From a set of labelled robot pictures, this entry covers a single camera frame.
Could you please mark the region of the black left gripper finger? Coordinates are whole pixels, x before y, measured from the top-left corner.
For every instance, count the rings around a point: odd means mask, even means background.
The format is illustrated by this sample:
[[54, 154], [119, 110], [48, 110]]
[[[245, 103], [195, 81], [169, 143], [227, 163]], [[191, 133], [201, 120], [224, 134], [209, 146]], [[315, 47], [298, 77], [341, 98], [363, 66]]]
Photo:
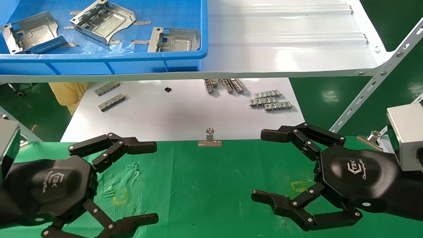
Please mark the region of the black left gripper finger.
[[157, 143], [140, 142], [136, 137], [120, 137], [109, 133], [75, 143], [68, 147], [68, 151], [70, 155], [82, 158], [101, 152], [101, 155], [92, 160], [92, 167], [96, 172], [103, 173], [125, 154], [142, 155], [156, 152]]

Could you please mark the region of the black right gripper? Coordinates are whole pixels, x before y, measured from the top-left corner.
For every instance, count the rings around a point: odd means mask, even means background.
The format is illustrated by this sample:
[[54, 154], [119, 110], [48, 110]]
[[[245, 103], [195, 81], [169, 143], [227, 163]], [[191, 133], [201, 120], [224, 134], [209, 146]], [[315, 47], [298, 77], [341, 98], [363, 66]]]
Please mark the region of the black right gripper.
[[[334, 194], [334, 200], [341, 201], [342, 211], [311, 215], [305, 207], [326, 191], [320, 182], [293, 199], [253, 190], [251, 199], [269, 205], [275, 215], [290, 218], [304, 231], [315, 231], [353, 226], [362, 218], [361, 212], [354, 207], [372, 213], [388, 211], [389, 191], [399, 174], [399, 164], [393, 154], [347, 149], [343, 147], [345, 137], [306, 122], [281, 126], [277, 130], [263, 129], [260, 138], [278, 143], [291, 142], [311, 161], [320, 156], [323, 182]], [[322, 151], [316, 142], [329, 148]]]

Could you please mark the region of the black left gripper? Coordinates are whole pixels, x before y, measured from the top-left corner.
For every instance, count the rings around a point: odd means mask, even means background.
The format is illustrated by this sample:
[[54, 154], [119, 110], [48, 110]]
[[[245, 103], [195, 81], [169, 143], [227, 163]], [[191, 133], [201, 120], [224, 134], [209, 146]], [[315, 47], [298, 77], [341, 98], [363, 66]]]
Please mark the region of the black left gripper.
[[37, 226], [53, 222], [43, 238], [83, 238], [62, 230], [88, 211], [103, 226], [97, 238], [132, 238], [140, 226], [158, 223], [156, 213], [112, 221], [92, 199], [97, 173], [85, 159], [41, 159], [14, 163], [1, 185], [0, 226]]

